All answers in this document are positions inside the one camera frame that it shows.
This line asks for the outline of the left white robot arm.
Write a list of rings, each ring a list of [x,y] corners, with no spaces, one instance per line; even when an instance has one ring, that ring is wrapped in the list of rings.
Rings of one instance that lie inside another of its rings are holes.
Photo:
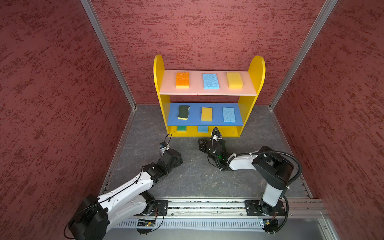
[[[125,218],[149,215],[155,207],[149,190],[182,163],[179,152],[166,150],[157,162],[143,166],[138,175],[120,187],[98,197],[84,198],[65,230],[71,232],[74,240],[101,240]]]

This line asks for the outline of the blue sponge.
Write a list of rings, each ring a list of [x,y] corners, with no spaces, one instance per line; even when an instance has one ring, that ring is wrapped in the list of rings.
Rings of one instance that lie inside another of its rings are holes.
[[[205,90],[218,90],[220,88],[217,74],[204,73],[203,82]]]
[[[236,115],[234,108],[223,107],[223,122],[224,123],[235,123]]]
[[[209,126],[198,126],[198,133],[208,133]]]

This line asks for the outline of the bright green yellow sponge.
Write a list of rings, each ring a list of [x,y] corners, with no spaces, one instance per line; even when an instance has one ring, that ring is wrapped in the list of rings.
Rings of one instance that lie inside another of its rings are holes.
[[[177,132],[186,132],[187,126],[177,126]]]

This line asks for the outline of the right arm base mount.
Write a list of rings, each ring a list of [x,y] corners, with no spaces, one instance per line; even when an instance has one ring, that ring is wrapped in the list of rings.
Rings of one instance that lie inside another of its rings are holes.
[[[264,202],[260,203],[260,200],[246,200],[244,203],[249,217],[282,217],[286,215],[286,209],[282,201],[278,201],[275,207],[271,207]]]

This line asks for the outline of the orange sponge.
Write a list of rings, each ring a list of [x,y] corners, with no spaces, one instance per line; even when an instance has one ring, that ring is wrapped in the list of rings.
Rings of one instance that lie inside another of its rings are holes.
[[[188,72],[177,72],[176,88],[177,89],[190,88],[190,74]]]

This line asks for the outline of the dark green wavy sponge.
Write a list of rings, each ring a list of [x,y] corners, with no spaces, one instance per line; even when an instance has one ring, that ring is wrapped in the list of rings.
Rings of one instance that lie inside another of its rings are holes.
[[[188,120],[189,119],[189,110],[190,106],[179,105],[178,120]]]

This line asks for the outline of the yellow sponge front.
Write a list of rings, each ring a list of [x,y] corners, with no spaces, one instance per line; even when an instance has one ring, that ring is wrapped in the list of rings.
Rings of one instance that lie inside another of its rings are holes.
[[[201,121],[211,122],[213,120],[213,108],[202,107]]]

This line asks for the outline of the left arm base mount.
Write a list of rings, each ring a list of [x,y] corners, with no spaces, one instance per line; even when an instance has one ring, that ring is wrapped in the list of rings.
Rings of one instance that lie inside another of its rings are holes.
[[[142,213],[143,216],[166,216],[168,212],[168,200],[154,200],[147,204],[144,212]]]

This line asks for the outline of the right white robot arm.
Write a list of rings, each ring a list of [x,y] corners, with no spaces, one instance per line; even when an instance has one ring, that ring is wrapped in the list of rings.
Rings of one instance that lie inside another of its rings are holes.
[[[211,139],[199,139],[199,150],[207,154],[212,165],[222,172],[251,170],[257,171],[267,185],[263,196],[256,207],[257,213],[272,216],[277,213],[280,199],[285,196],[289,186],[302,174],[302,165],[294,156],[275,151],[267,146],[251,153],[228,153],[226,141],[217,136]]]

